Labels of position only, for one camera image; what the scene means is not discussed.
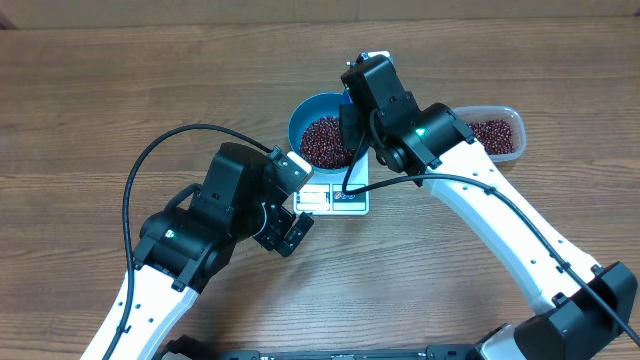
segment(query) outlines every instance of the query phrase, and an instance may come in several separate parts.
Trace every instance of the blue bowl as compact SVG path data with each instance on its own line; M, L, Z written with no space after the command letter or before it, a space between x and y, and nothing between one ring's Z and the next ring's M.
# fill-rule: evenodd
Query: blue bowl
M342 93L322 93L314 95L302 104L298 105L289 120L289 145L291 150L300 154L300 140L304 131L316 120L323 117L333 116L336 119L340 117L340 105L349 103L349 97ZM357 154L358 160L367 153L368 147L364 148ZM313 166L313 170L320 173L337 174L347 171L347 167L340 169L323 169Z

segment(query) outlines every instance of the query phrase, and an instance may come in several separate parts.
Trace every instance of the wood grain surface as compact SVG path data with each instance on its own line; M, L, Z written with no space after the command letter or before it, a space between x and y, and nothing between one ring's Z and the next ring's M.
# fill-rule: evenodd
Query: wood grain surface
M634 18L0 32L0 359L84 351L125 271L124 182L155 137L208 122L286 148L295 107L340 91L365 49L393 53L422 107L520 111L527 149L499 168L577 246L640 275L638 34ZM159 146L134 184L133 233L229 140L194 131ZM372 181L393 176L372 165ZM290 258L242 242L168 338L417 348L530 316L470 229L402 184L373 192L366 217L317 218ZM621 336L599 358L639 354Z
M0 0L7 28L18 29L632 16L639 10L640 0Z

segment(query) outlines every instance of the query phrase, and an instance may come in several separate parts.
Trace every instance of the red bean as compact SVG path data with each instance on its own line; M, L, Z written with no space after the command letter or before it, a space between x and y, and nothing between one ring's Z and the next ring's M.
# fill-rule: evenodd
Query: red bean
M300 155L315 167L339 169L351 164L355 151L342 145L340 121L327 116L314 121L302 134Z
M496 119L468 125L478 141L484 145L487 154L511 154L515 151L513 129L505 120Z

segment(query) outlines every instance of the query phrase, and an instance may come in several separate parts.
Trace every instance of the robotic arm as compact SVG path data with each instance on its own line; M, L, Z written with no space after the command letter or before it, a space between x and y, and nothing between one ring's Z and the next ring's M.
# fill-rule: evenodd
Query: robotic arm
M229 263L238 241L249 236L286 257L313 220L282 206L309 179L312 169L279 148L263 155L249 147L222 144L202 185L178 193L142 226L134 251L133 308L111 359L151 359L165 336L209 279ZM177 207L190 195L187 210ZM82 360L102 359L119 325L127 297L125 279L116 300Z
M451 352L437 355L429 350L432 347L418 354L429 354L429 360L594 356L622 332L619 322L595 299L604 301L626 324L636 278L621 263L602 268L559 234L500 174L451 109L436 103L421 111L411 92L402 87L388 55L362 53L341 77L353 100L340 108L345 147L371 146L380 164L406 172L408 179L451 207L502 262L536 314L518 326L501 326L473 346L460 347L464 349L460 357ZM134 251L134 306L111 358L151 359L211 276L228 264L236 242L253 235L267 250L290 255L313 220L302 214L293 225L295 215L282 204L311 172L311 166L295 153L284 155L276 148L265 156L245 146L223 144L203 185L187 187L143 225ZM469 186L452 175L488 186ZM492 196L498 192L513 207ZM177 207L192 194L187 210ZM531 226L547 239L546 244ZM126 284L127 274L83 360L104 355L123 313ZM192 355L193 349L171 348L163 359L178 353L189 353L194 360L205 358Z
M518 327L505 326L481 341L475 356L594 356L622 332L611 313L623 325L629 320L637 289L633 274L621 263L603 269L571 244L500 174L482 144L451 109L436 103L421 111L411 92L402 87L389 57L369 55L362 53L341 77L353 99L353 104L340 108L345 147L372 146L380 164L406 172L408 179L425 185L451 207L502 262L536 314ZM446 179L450 175L486 185L480 188ZM349 193L344 186L343 192ZM491 196L497 192L507 201ZM604 300L611 313L598 300Z

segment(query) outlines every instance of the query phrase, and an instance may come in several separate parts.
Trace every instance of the white arm link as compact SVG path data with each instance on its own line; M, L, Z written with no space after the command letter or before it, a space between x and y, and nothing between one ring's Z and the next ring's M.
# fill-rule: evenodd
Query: white arm link
M502 176L480 142L460 144L440 156L442 165L430 173L453 174L492 185L513 201L535 224L573 270L589 282L591 267L598 264L560 235ZM553 296L570 297L580 287L533 235L522 220L495 196L482 189L451 180L429 180L424 185L435 197L453 209L502 262L536 314L555 308Z
M111 359L147 360L155 355L169 330L198 297L189 287L182 292L173 290L172 283L172 277L147 265L135 272L133 307L127 321L129 330L122 334ZM126 298L127 273L111 311L80 360L102 359L122 318Z

